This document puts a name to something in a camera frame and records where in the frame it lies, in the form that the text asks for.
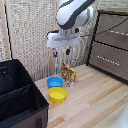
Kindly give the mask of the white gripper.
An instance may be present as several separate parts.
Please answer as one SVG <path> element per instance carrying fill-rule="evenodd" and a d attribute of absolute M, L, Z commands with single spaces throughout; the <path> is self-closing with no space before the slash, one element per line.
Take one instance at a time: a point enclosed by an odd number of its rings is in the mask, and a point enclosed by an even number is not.
<path fill-rule="evenodd" d="M 79 43 L 79 34 L 61 35 L 59 30 L 51 31 L 47 34 L 47 47 L 53 49 L 53 57 L 56 58 L 58 52 L 56 48 L 77 45 Z M 66 55 L 70 55 L 71 47 L 66 50 Z"/>

